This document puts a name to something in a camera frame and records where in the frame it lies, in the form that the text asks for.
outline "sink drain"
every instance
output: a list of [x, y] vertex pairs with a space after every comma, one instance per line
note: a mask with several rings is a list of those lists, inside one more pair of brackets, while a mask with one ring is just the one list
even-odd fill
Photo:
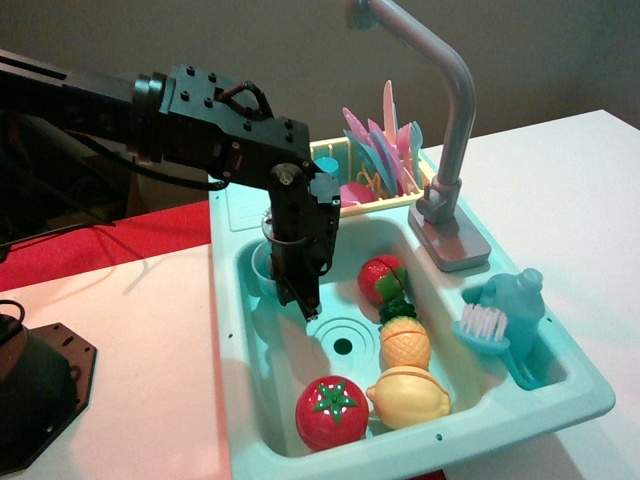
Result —
[[338, 355], [349, 355], [353, 350], [353, 344], [348, 338], [339, 338], [333, 344], [333, 350]]
[[333, 371], [362, 369], [378, 354], [376, 325], [368, 320], [338, 317], [326, 320], [315, 332], [314, 355], [329, 359]]

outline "red tomato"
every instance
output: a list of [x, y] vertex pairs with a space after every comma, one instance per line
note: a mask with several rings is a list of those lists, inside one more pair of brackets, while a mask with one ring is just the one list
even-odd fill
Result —
[[351, 380], [338, 375], [311, 382], [296, 404], [296, 428], [314, 451], [360, 440], [368, 421], [364, 393]]

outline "teal toy sink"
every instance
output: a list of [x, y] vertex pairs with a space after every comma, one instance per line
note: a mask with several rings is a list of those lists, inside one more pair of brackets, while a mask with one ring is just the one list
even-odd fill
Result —
[[[252, 269], [252, 254], [264, 242], [266, 193], [231, 185], [213, 193], [210, 204], [234, 478], [408, 478], [583, 422], [615, 403], [607, 382], [549, 311], [527, 359], [544, 386], [531, 392], [519, 388], [498, 359], [478, 357], [455, 340], [451, 322], [465, 301], [494, 274], [519, 271], [464, 204], [493, 251], [486, 266], [449, 274], [413, 234], [408, 206], [343, 218], [333, 268], [321, 280], [322, 313], [310, 323], [295, 303], [282, 307], [263, 293]], [[377, 310], [356, 283], [362, 264], [381, 253], [407, 266], [408, 296], [431, 339], [430, 371], [448, 390], [452, 413], [396, 431], [372, 419], [364, 440], [313, 453], [295, 428], [304, 387], [338, 374], [365, 390], [384, 368]]]

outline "toy tomato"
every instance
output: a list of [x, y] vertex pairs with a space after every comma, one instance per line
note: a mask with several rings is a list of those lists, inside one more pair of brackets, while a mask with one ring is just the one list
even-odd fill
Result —
[[374, 305], [384, 305], [404, 295], [407, 269], [393, 255], [367, 260], [358, 273], [360, 291]]
[[360, 440], [368, 421], [364, 393], [351, 380], [338, 375], [311, 382], [296, 404], [298, 433], [315, 451]]

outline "black robotic arm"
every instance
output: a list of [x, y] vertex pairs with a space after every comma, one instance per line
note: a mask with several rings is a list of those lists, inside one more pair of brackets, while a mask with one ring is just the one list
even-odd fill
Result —
[[335, 247], [339, 184], [312, 161], [307, 125], [275, 118], [251, 82], [191, 66], [132, 82], [0, 50], [0, 108], [43, 118], [76, 138], [123, 143], [143, 161], [267, 190], [278, 300], [295, 300], [307, 320], [317, 316], [319, 276], [331, 268]]

